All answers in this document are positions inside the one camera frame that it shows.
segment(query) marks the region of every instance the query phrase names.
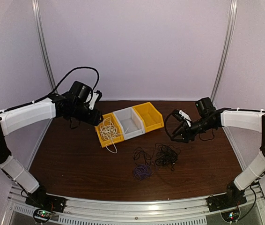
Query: white string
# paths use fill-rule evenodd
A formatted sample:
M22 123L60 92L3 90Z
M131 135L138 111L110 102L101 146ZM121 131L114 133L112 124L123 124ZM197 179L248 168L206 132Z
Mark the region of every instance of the white string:
M262 178L262 177L258 176L257 174L255 174L255 172L251 169L250 166L248 166L248 168L251 170L251 172L254 174L254 176L256 176L256 177L258 177L258 178Z
M115 143L113 141L113 139L115 139L116 137L118 137L119 135L123 135L122 133L118 133L117 128L115 127L114 123L111 121L110 117L105 118L102 122L102 125L99 127L100 131L100 137L102 140L107 141L109 140L110 143L112 143L114 145L115 151L111 151L108 148L108 145L106 144L105 147L106 149L113 153L113 154L117 154L118 150L115 146Z

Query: white bin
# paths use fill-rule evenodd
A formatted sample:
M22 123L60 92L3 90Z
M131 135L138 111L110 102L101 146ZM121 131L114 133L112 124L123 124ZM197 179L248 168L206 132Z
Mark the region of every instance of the white bin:
M121 126L124 140L137 137L145 133L143 121L132 107L114 111L113 114Z

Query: brown tabletop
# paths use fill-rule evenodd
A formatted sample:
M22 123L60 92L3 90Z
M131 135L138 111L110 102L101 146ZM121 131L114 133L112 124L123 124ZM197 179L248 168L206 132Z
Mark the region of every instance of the brown tabletop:
M96 107L110 113L143 101L102 101ZM192 120L199 115L194 102L152 101L165 118L173 109L184 110ZM169 129L177 126L169 120ZM188 144L170 141L164 129L117 144L118 154L101 148L93 126L82 123L70 130L69 122L54 119L41 143L30 172L46 186L48 193L69 197L148 201L196 197L222 193L242 170L220 128L215 139L203 142L197 137ZM211 137L211 133L202 135ZM175 171L163 167L142 181L133 178L133 151L142 147L152 153L155 143L181 149Z

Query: tangled white string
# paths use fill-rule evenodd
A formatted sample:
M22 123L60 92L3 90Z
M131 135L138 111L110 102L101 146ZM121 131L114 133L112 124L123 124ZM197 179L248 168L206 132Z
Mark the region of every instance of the tangled white string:
M102 125L99 127L99 130L100 130L99 134L101 136L101 139L103 139L104 141L110 140L110 143L112 143L114 145L115 151L111 151L108 148L107 144L105 145L106 149L109 152L116 154L118 152L118 150L115 146L113 139L115 139L119 135L122 135L122 133L118 133L118 130L115 127L114 123L111 121L110 117L105 118L103 120Z

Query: white backdrop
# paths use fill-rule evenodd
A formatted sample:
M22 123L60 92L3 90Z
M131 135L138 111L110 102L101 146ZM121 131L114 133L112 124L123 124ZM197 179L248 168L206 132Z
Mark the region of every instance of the white backdrop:
M217 107L265 109L265 1L238 2L238 14L228 61L215 103ZM261 135L231 129L248 165L259 152ZM265 176L261 179L265 194Z
M50 91L46 77L31 1L0 0L0 109L39 98ZM28 166L46 121L6 137L12 153ZM0 171L0 216L11 182Z
M210 96L226 34L229 0L40 1L56 82L70 69L99 70L106 100L197 100ZM93 86L95 74L74 80Z

